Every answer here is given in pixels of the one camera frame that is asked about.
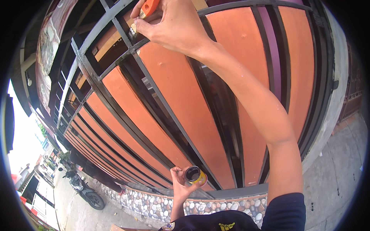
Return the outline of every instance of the concrete ground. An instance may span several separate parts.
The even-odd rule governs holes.
[[[55,209],[61,231],[109,231],[112,224],[125,228],[151,229],[124,213],[102,194],[100,196],[105,202],[105,208],[100,211],[93,209],[79,195],[76,195],[69,180],[62,178],[64,174],[64,171],[56,171],[54,178]]]
[[[308,231],[332,231],[351,204],[361,176],[368,130],[361,114],[337,125],[319,156],[303,175]]]

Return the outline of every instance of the sky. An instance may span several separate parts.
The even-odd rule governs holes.
[[[34,114],[31,114],[30,117],[26,115],[17,99],[11,82],[9,84],[8,94],[13,97],[15,126],[13,150],[10,151],[8,157],[11,173],[18,174],[20,168],[25,167],[28,163],[30,164],[30,169],[33,169],[37,159],[45,151],[35,136],[36,133],[40,139],[43,138],[41,130],[35,121],[37,117]]]

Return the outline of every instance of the paint brush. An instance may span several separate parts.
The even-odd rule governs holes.
[[[147,0],[140,9],[139,18],[145,19],[146,17],[153,14],[153,12],[157,9],[159,1],[160,0]],[[133,23],[128,32],[128,36],[132,40],[136,37],[136,35],[137,35],[136,25]]]

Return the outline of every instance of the paint can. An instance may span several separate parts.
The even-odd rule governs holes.
[[[191,184],[195,184],[199,181],[202,182],[201,187],[207,183],[207,175],[202,172],[198,166],[191,166],[185,171],[185,180]]]

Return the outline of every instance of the forearm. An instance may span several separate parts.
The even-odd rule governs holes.
[[[268,145],[296,140],[279,100],[220,44],[207,43],[191,56],[208,66],[229,85]]]
[[[171,211],[171,222],[173,222],[174,220],[177,220],[180,217],[185,216],[184,214],[185,200],[174,197],[174,202],[173,202],[172,211]]]

